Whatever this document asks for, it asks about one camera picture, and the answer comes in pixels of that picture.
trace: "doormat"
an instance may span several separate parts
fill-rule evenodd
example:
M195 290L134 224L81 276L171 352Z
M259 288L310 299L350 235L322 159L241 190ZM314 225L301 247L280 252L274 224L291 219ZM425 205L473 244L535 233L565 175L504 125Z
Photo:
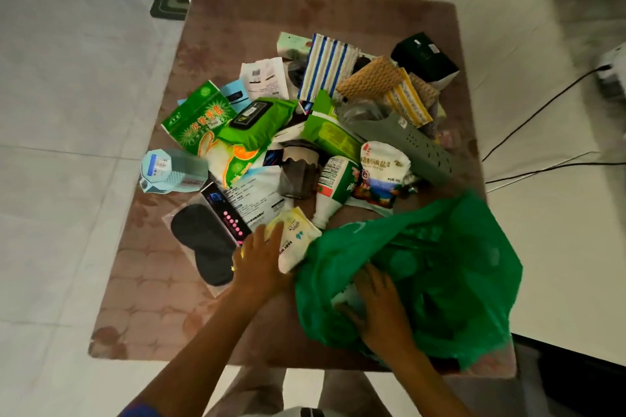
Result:
M150 9L154 18L184 20L189 9L189 0L155 0Z

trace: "leg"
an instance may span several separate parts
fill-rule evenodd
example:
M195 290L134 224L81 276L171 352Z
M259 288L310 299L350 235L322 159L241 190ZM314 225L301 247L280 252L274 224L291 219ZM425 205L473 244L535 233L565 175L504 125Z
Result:
M243 366L223 397L205 417L273 415L283 410L282 383L286 369Z
M347 417L391 417L362 371L326 371L317 406L321 410L334 410Z

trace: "person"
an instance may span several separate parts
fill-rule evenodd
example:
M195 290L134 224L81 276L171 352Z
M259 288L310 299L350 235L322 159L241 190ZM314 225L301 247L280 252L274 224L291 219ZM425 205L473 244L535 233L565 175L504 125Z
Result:
M269 240L259 226L233 255L234 279L215 314L196 336L121 412L122 417L200 417L232 350L256 312L292 286L292 276L278 270L284 225ZM424 417L470 416L416 347L404 307L390 277L366 264L354 277L365 302L365 319L346 308L361 338L395 374ZM207 417L280 415L311 417L390 416L365 374L326 371L320 410L283 411L285 369L243 367Z

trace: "power cord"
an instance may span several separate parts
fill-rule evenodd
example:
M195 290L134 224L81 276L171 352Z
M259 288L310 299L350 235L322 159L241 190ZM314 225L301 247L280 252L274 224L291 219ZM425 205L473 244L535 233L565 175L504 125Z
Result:
M581 81L583 81L583 79L585 79L587 76L592 75L594 73L598 73L598 71L609 71L611 69L610 65L602 65L599 68L596 68L595 70L590 71L589 73L585 73L584 75L582 75L580 78L578 78L577 80L575 80L572 84L570 84L567 88L563 89L559 94L557 94L556 96L554 96L552 99L550 99L546 104L544 104L536 113L534 113L532 116L530 116L526 121L524 121L520 127L516 128L515 130L513 130L511 132L511 134L509 134L508 136L506 136L504 138L504 140L502 140L502 142L500 142L499 144L497 144L495 147L493 147L489 153L487 155L485 155L484 159L481 160L482 162L484 162L485 160L487 160L489 158L489 156L496 151L497 148L499 148L500 146L502 146L502 144L504 144L509 138L511 138L511 136L513 134L515 134L515 132L517 132L519 129L521 129L522 127L524 127L526 124L528 124L528 122L530 122L532 120L532 118L534 118L537 114L539 114L541 111L543 111L547 106L549 106L553 101L555 101L556 99L558 99L559 97L561 97L563 94L565 94L567 91L569 91L570 89L572 89L576 84L580 83Z
M515 180L515 178L525 177L528 175L534 175L536 173L549 172L558 168L575 167L577 165L626 165L626 162L577 162L574 164L555 165L554 167L544 168L543 170L534 170L533 172L520 173L519 175L513 175L512 177L498 178L497 180L489 180L485 184L498 183L505 180Z

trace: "table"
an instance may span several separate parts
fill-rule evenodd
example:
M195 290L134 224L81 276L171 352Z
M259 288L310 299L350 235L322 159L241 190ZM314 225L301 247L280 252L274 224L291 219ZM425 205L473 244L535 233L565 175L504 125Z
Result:
M422 31L461 69L442 92L441 103L448 113L446 127L461 134L462 145L455 155L463 168L457 183L484 197L456 11L444 2L192 0L149 148L176 147L160 122L174 110L177 99L207 79L218 86L236 79L242 62L276 56L280 32L307 37L319 32L366 53L388 55L398 41ZM397 208L415 209L449 193L425 189L400 200ZM215 310L217 300L161 220L191 196L147 195L137 188L92 335L91 356L171 359ZM314 200L301 207L311 217ZM376 217L368 210L344 207L331 219L329 228ZM381 369L355 352L333 350L309 340L298 322L292 293L275 298L257 314L230 363ZM435 364L442 373L458 371L454 360ZM469 373L508 376L514 371L514 355L508 346L479 361Z

